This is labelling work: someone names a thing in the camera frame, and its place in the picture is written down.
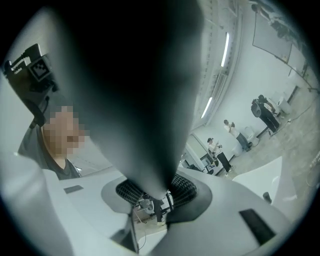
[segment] whiteboard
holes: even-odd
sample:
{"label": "whiteboard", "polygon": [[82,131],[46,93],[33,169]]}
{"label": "whiteboard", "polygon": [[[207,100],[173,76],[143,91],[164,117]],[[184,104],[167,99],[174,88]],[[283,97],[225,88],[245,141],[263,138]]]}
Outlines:
{"label": "whiteboard", "polygon": [[253,46],[265,50],[288,63],[291,42],[277,36],[277,31],[260,14],[255,15]]}

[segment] fluorescent light strip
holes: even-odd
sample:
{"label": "fluorescent light strip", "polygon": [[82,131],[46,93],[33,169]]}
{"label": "fluorescent light strip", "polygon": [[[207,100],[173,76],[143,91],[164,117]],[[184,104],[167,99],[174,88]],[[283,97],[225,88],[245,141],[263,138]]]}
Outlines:
{"label": "fluorescent light strip", "polygon": [[226,33],[225,47],[224,47],[224,53],[223,53],[223,58],[222,58],[222,62],[221,62],[221,67],[223,67],[225,65],[227,51],[228,51],[228,45],[229,45],[229,33]]}
{"label": "fluorescent light strip", "polygon": [[209,105],[211,103],[211,100],[212,100],[212,97],[208,100],[208,103],[206,104],[206,107],[205,107],[205,109],[203,111],[203,114],[202,114],[201,118],[203,118],[205,116],[205,114],[206,114],[206,112],[207,112],[207,110],[209,108]]}

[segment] black mesh vent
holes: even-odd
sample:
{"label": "black mesh vent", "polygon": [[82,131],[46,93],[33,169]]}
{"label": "black mesh vent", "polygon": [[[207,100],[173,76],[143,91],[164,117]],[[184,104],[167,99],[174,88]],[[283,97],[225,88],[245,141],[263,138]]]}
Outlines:
{"label": "black mesh vent", "polygon": [[171,183],[170,192],[176,208],[192,201],[197,195],[197,187],[190,180],[176,174]]}
{"label": "black mesh vent", "polygon": [[133,207],[136,206],[139,198],[142,196],[143,192],[136,185],[128,180],[125,180],[115,189],[116,193],[122,197],[124,200],[128,201]]}

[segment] gray t-shirt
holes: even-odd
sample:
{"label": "gray t-shirt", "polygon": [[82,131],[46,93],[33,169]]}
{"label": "gray t-shirt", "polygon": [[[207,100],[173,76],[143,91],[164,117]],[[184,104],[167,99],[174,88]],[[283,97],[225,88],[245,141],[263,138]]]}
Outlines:
{"label": "gray t-shirt", "polygon": [[65,159],[65,168],[62,169],[51,157],[45,146],[41,128],[38,125],[33,129],[29,128],[27,130],[18,153],[22,156],[35,160],[41,169],[54,171],[59,180],[68,180],[80,177],[76,168],[68,159]]}

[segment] ceiling light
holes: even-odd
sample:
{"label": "ceiling light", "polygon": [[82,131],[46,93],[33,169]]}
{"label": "ceiling light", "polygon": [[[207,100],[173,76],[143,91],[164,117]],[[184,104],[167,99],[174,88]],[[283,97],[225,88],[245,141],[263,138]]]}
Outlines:
{"label": "ceiling light", "polygon": [[205,116],[205,114],[206,114],[206,112],[207,112],[207,110],[209,108],[209,105],[211,103],[211,100],[212,100],[212,97],[208,100],[208,103],[206,104],[206,107],[205,107],[205,109],[203,111],[203,114],[202,114],[201,118],[203,118]]}
{"label": "ceiling light", "polygon": [[226,33],[225,47],[224,47],[221,67],[223,67],[225,65],[225,61],[226,61],[226,57],[227,57],[227,51],[228,51],[228,45],[229,45],[229,33]]}

